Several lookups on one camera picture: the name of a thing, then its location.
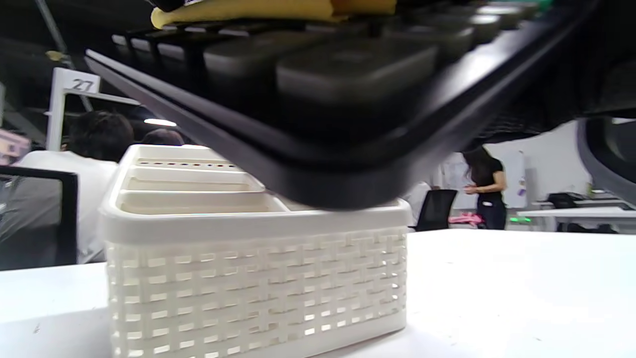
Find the number 27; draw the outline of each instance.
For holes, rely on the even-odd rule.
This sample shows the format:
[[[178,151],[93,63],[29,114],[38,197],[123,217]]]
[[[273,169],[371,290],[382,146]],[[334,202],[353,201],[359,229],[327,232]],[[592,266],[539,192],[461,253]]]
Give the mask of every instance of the number 27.
[[[93,86],[93,81],[84,81],[84,80],[80,80],[79,78],[75,78],[73,82],[75,82],[75,84],[71,88],[80,90],[82,92],[86,92],[90,90],[90,87]]]

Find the table surface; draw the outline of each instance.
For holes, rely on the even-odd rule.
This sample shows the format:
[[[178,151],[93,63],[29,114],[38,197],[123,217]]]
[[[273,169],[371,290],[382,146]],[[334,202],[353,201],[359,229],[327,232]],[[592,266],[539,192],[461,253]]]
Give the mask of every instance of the table surface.
[[[594,200],[589,199],[589,200],[575,200],[574,202],[577,203],[578,205],[593,206],[593,205],[621,204],[621,203],[624,203],[625,201],[620,199],[594,199]],[[532,205],[552,206],[552,203],[547,200],[541,200],[541,201],[533,202]]]
[[[636,236],[408,238],[406,329],[320,358],[636,357]],[[104,264],[0,273],[0,352],[110,358]]]
[[[525,217],[597,217],[597,218],[634,218],[636,210],[623,210],[617,206],[606,206],[598,208],[572,208],[572,209],[552,209],[519,211],[517,215]]]

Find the man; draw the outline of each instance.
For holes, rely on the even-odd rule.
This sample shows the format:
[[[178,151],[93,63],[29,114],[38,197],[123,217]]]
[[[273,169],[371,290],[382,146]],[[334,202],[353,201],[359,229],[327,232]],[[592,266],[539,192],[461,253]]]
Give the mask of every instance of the man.
[[[67,171],[78,176],[78,263],[104,260],[104,243],[96,240],[97,209],[117,162],[133,143],[133,131],[123,116],[93,111],[73,120],[63,152],[41,150],[27,154],[17,166]],[[0,222],[0,269],[3,262],[21,260],[21,267],[49,266],[51,243],[38,238],[43,227],[56,226],[60,212],[56,181],[21,178],[15,182]]]

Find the desk organizer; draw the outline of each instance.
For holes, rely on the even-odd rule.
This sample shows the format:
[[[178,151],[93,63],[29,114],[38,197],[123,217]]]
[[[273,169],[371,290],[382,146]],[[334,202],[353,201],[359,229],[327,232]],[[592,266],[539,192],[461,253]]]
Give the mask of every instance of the desk organizer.
[[[132,146],[100,209],[113,357],[305,358],[406,325],[402,200],[314,210],[204,148]]]

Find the keyboard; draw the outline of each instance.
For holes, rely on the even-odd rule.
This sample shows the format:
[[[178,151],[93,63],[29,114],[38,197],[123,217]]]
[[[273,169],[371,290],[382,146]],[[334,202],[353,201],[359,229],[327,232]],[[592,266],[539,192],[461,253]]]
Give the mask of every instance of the keyboard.
[[[598,1],[411,1],[342,23],[114,34],[95,73],[299,203],[357,210],[432,173],[567,48]]]

